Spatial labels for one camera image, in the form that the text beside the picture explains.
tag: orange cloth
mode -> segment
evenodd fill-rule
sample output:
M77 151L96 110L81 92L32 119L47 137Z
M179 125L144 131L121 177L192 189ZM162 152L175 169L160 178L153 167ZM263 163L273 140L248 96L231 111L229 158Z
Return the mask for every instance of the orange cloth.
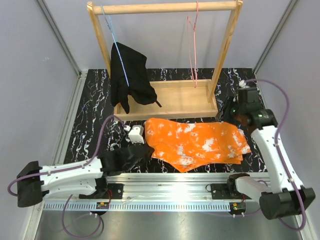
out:
M241 164L250 153L244 132L227 122L178 123L150 118L145 122L145 139L154 148L153 158L184 173L197 167Z

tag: black garment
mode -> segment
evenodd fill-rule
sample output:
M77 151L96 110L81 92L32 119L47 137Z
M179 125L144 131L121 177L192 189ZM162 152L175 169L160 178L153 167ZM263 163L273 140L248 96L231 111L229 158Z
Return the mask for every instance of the black garment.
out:
M129 87L116 45L113 43L111 50L111 104L121 106L128 114L130 107L128 104L128 95L142 105L153 104L157 102L155 89L150 85L146 69L147 57L132 48L117 42L120 55L123 61Z

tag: marble tabletop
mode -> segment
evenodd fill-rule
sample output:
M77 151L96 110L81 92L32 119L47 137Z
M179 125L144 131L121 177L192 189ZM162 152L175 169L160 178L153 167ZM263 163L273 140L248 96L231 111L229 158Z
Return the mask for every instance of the marble tabletop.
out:
M187 68L148 69L150 81L171 81L191 79L191 71ZM199 79L211 79L213 68L199 68ZM218 109L221 109L227 95L234 94L239 81L254 78L251 68L223 68L215 89ZM64 163L74 163L89 159L95 149L99 131L104 119L113 114L110 101L110 81L105 69L90 69L82 91L76 118L72 128ZM215 122L214 117L171 119L180 123L209 123ZM143 125L145 121L127 121L126 124ZM261 158L256 143L248 135L245 127L239 126L245 133L252 153L243 156L241 164L213 163L200 166L189 173L225 173L225 172L266 172L266 166ZM127 132L120 123L109 122L104 131L99 153L112 151L116 148L130 145ZM152 158L143 166L136 166L131 173L178 173L170 164Z

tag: wooden frame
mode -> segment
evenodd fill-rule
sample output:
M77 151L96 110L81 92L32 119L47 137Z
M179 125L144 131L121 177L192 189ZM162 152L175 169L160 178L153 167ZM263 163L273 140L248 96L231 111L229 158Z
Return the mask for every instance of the wooden frame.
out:
M230 11L212 79L198 80L197 88L193 87L192 80L152 81L150 82L151 86L155 89L158 101L162 104L162 107L159 107L156 103L141 105L136 103L131 96L128 96L130 113L126 114L119 103L114 108L114 114L122 120L146 120L151 117L166 119L215 117L218 113L218 108L214 93L242 4L242 0L199 2L199 11ZM95 6L91 1L87 3L87 9L106 65L106 70L110 76L110 54L98 18L98 15L103 14L102 9L100 6ZM197 3L110 5L103 6L103 10L106 15L195 12L197 11Z

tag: gray wall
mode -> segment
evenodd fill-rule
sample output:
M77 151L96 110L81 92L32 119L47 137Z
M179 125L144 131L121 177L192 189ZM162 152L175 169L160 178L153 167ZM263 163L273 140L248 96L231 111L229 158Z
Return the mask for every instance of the gray wall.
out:
M34 0L2 1L0 22L0 239L21 240L28 209L7 185L51 162L77 77Z
M319 9L318 0L298 2L257 77L275 81L289 95L291 109L281 135L293 167L317 195L309 213L320 238ZM261 84L261 90L267 107L280 120L283 96L269 85Z
M45 0L75 61L82 70L106 68L87 11L88 0ZM97 6L183 3L195 0L95 0ZM244 0L225 68L253 68L289 0ZM200 12L197 21L197 66L216 64L229 11ZM187 16L194 12L112 16L117 40L148 57L147 68L189 68ZM109 49L113 40L100 16Z

